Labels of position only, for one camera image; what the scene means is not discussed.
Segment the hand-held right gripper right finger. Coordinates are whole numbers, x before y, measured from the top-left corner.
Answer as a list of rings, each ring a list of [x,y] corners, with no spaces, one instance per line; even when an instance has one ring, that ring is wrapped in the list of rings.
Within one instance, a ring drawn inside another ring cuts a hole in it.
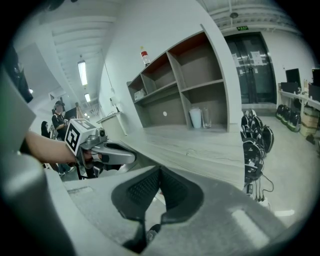
[[[285,225],[230,183],[175,169],[197,184],[203,203],[187,221],[165,224],[147,246],[148,256],[260,256],[278,252]]]

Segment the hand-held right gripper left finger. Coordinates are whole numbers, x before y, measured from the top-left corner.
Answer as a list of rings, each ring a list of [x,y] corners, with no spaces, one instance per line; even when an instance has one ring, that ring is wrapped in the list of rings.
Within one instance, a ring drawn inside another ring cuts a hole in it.
[[[108,239],[135,253],[145,249],[146,211],[160,187],[158,167],[63,185],[83,216]]]

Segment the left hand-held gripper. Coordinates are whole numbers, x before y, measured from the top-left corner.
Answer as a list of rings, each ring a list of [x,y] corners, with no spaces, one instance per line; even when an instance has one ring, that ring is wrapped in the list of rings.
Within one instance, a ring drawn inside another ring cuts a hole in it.
[[[103,171],[119,170],[122,166],[136,161],[136,154],[118,142],[109,140],[106,131],[86,119],[71,119],[65,135],[65,142],[75,156],[77,171],[85,170],[80,179],[99,177]],[[96,160],[86,163],[84,151],[91,151]]]

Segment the person's left hand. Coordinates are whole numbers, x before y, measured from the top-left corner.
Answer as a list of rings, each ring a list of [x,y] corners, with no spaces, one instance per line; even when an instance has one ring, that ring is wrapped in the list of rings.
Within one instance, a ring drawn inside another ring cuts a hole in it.
[[[86,163],[95,161],[97,159],[102,159],[102,154],[97,152],[92,152],[91,150],[85,150],[83,153],[84,160]]]

